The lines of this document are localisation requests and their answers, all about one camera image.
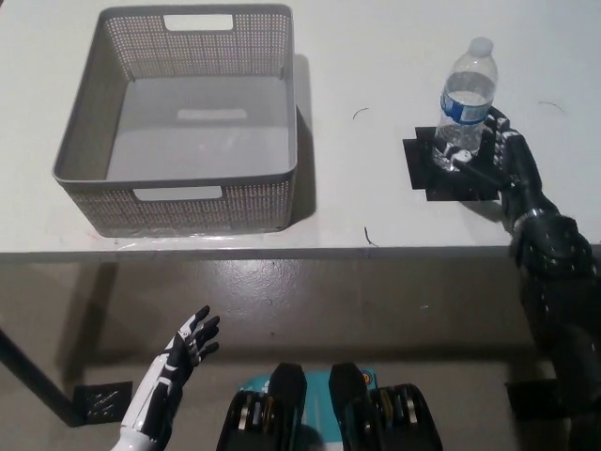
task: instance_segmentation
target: gray floor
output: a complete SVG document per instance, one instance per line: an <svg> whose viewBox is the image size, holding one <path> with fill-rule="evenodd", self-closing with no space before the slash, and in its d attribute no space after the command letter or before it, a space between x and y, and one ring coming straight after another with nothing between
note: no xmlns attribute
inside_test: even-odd
<svg viewBox="0 0 601 451"><path fill-rule="evenodd" d="M424 392L446 450L563 449L558 425L518 427L503 384L536 362L508 260L131 262L0 267L0 327L53 380L136 383L209 303L222 349L186 387L168 449L214 449L241 382L280 361L372 365ZM0 367L7 450L106 450L118 425L68 429Z"/></svg>

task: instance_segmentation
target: water bottle cap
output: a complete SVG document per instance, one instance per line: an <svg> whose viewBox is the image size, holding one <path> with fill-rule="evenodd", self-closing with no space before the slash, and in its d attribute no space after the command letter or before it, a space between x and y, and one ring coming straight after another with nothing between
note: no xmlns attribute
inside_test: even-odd
<svg viewBox="0 0 601 451"><path fill-rule="evenodd" d="M477 58L486 58L492 54L492 40L489 38L476 38L470 42L468 53Z"/></svg>

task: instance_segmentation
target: basket handle cutout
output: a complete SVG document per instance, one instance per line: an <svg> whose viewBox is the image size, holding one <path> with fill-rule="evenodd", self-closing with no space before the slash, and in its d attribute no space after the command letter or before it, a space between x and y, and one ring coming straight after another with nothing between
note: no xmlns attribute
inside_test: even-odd
<svg viewBox="0 0 601 451"><path fill-rule="evenodd" d="M227 31L234 29L231 14L172 14L162 16L169 31Z"/></svg>
<svg viewBox="0 0 601 451"><path fill-rule="evenodd" d="M221 186L190 186L183 188L143 188L133 190L142 202L161 202L173 200L219 199L223 196Z"/></svg>
<svg viewBox="0 0 601 451"><path fill-rule="evenodd" d="M248 114L241 108L224 108L214 110L182 109L177 111L178 120L243 120Z"/></svg>

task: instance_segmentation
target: white robotic hand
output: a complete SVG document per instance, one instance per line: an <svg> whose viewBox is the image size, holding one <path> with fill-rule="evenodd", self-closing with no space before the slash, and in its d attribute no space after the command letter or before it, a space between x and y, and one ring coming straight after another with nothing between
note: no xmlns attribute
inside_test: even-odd
<svg viewBox="0 0 601 451"><path fill-rule="evenodd" d="M219 332L219 317L201 322L208 311L207 305L191 316L154 359L123 418L120 439L113 451L165 448L184 384L194 368L219 348L217 342L205 346Z"/></svg>

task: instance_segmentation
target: robotic arm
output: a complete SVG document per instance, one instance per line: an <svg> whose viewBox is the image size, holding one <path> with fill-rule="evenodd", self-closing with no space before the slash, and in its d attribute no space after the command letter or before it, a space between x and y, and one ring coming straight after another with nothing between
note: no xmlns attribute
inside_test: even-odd
<svg viewBox="0 0 601 451"><path fill-rule="evenodd" d="M181 326L142 379L121 423L120 438L113 451L162 451L169 439L183 386L196 366L219 348L214 342L219 317L202 322L208 306Z"/></svg>
<svg viewBox="0 0 601 451"><path fill-rule="evenodd" d="M572 420L571 451L601 449L601 291L591 245L576 221L560 214L524 137L495 108L486 123L495 134L495 165L485 172L462 162L460 149L435 150L478 182L501 193L520 270L520 298L534 341L554 366L562 404Z"/></svg>

